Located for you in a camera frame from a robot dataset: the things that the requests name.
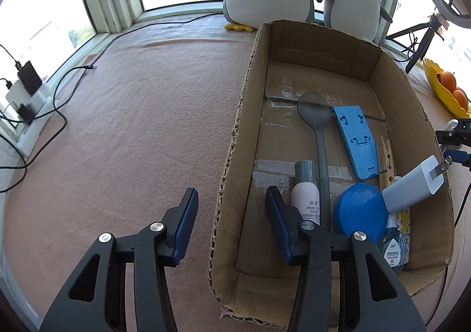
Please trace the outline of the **white usb charger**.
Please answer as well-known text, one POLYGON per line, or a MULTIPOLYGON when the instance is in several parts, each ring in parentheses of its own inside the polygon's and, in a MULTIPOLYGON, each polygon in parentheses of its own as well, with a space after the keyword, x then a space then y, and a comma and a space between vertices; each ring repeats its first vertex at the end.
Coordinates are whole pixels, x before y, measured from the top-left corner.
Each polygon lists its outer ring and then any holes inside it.
POLYGON ((444 161, 431 155, 392 185, 382 190, 389 214, 396 213, 433 196, 444 185, 444 173, 453 164, 451 157, 444 161))

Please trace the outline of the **clear blue small bottle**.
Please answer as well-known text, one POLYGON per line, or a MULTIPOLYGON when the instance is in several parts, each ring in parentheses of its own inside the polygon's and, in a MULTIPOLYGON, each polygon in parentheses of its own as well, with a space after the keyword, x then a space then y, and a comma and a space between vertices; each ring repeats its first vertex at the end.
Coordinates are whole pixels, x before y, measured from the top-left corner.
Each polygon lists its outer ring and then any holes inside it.
POLYGON ((409 239, 410 234, 402 230, 397 213, 389 213, 386 230, 376 247, 396 275, 408 262, 409 239))

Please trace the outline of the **wooden clothespin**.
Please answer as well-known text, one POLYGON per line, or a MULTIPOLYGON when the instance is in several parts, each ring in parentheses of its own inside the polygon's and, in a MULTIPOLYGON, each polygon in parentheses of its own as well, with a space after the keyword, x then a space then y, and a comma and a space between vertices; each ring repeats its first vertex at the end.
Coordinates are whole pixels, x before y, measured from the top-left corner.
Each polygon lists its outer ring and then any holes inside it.
POLYGON ((379 189, 382 192, 385 188, 394 183, 394 159, 389 139, 380 136, 377 140, 379 189))

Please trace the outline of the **blue round lid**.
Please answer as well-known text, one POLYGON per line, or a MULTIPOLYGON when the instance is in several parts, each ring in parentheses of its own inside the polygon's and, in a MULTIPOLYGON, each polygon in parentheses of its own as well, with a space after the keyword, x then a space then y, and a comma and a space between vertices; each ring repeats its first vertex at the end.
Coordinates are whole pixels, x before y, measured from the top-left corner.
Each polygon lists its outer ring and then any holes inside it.
POLYGON ((387 228, 388 212, 382 194, 367 183, 346 189, 336 200, 332 215, 337 234, 350 236, 361 231, 378 242, 387 228))

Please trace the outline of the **blue phone stand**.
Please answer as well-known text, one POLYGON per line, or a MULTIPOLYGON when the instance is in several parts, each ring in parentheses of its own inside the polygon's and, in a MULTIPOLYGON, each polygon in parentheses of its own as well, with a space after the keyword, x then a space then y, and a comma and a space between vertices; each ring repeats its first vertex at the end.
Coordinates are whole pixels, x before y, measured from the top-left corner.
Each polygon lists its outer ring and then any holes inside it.
POLYGON ((376 145, 359 106, 332 107, 358 180, 378 175, 376 145))

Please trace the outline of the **pink tube grey cap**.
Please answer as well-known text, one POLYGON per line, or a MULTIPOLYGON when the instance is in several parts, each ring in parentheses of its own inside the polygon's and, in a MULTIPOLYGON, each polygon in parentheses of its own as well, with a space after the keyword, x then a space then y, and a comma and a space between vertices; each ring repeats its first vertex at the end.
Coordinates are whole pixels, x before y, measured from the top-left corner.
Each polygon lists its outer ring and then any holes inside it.
POLYGON ((295 186, 291 191, 291 206, 298 209, 304 220, 320 225, 319 189, 314 183, 314 162, 295 163, 295 186))

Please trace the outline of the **grey plastic spoon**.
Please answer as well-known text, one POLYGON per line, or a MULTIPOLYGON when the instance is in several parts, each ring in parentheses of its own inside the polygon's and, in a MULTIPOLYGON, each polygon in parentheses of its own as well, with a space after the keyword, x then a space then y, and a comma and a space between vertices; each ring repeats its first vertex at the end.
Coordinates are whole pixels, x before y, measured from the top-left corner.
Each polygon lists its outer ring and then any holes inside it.
POLYGON ((314 131, 319 165, 320 225, 329 232, 331 229, 330 185, 323 131, 330 123, 331 109, 323 96, 307 91, 299 98, 297 110, 299 117, 314 131))

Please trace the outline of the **orange fruit lower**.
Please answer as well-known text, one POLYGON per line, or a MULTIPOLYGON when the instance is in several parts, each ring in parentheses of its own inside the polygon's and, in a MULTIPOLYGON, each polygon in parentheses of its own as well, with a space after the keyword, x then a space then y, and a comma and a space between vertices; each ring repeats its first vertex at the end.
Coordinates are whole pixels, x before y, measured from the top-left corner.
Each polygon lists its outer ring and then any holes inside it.
POLYGON ((452 91, 452 96, 459 103, 459 106, 467 112, 469 109, 469 101, 464 91, 457 87, 452 91))

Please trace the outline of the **orange fruit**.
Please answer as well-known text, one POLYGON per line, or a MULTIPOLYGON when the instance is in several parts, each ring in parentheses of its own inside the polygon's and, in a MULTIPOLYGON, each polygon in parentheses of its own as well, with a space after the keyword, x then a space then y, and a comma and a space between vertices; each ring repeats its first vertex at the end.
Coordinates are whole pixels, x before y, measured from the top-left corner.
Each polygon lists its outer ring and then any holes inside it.
POLYGON ((459 106, 467 112, 469 109, 469 101, 464 91, 457 87, 452 91, 452 96, 459 103, 459 106))
POLYGON ((454 74, 450 71, 442 71, 440 73, 440 83, 451 93, 457 89, 457 81, 454 74))

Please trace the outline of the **orange fruit upper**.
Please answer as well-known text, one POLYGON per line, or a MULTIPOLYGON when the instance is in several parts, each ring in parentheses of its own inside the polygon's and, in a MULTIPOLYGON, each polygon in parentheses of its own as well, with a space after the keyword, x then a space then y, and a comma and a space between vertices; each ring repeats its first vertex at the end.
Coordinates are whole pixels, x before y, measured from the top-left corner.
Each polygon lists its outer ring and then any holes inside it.
POLYGON ((442 71, 440 73, 440 83, 451 93, 457 89, 457 81, 454 74, 450 71, 442 71))

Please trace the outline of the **yellow fruit bowl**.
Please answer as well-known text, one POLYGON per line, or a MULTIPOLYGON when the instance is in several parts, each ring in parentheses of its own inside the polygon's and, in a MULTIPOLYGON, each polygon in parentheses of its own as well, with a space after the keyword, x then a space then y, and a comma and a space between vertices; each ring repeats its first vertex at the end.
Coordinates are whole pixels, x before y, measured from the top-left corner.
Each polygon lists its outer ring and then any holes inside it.
POLYGON ((443 105, 455 116, 455 117, 470 117, 470 110, 465 111, 459 104, 459 102, 453 97, 452 93, 442 86, 437 79, 437 74, 442 73, 442 69, 434 61, 424 58, 423 67, 425 71, 428 83, 437 96, 437 98, 443 103, 443 105))

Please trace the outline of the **patterned white lighter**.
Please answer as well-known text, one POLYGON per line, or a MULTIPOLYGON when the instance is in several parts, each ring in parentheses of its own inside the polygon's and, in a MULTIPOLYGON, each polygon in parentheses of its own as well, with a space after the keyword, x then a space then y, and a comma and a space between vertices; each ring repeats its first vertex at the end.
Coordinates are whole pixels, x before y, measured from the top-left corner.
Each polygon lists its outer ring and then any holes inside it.
POLYGON ((411 238, 411 216, 409 207, 396 213, 397 229, 402 234, 404 248, 402 250, 403 264, 409 262, 410 238, 411 238))

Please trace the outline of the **open cardboard box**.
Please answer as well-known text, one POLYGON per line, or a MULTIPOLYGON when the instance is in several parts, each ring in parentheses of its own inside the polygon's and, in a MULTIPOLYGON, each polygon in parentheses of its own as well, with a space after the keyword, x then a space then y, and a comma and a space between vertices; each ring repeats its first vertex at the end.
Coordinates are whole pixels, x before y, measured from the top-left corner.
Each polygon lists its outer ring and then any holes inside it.
POLYGON ((298 115, 306 92, 331 107, 357 106, 374 138, 392 148, 403 176, 439 157, 434 128, 405 73, 379 46, 340 31, 276 21, 257 32, 221 177, 208 280, 223 315, 287 326, 298 268, 284 263, 265 193, 288 199, 295 163, 317 158, 314 131, 298 115))

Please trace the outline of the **white power strip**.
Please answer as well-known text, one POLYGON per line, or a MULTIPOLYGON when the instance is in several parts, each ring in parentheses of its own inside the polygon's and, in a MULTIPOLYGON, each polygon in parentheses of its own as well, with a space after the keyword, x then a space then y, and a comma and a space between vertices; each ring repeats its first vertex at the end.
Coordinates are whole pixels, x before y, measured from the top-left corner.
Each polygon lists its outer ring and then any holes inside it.
POLYGON ((51 117, 53 92, 48 84, 43 83, 30 94, 17 80, 6 93, 6 103, 4 115, 7 122, 16 128, 17 147, 24 157, 28 157, 51 117))

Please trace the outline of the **black power adapter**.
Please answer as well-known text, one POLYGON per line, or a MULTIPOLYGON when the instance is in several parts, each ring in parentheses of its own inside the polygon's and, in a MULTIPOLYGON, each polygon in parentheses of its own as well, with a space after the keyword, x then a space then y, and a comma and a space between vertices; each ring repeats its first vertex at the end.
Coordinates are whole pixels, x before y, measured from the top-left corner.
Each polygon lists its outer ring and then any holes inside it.
POLYGON ((18 78, 30 96, 33 96, 42 85, 42 79, 30 61, 18 69, 18 78))

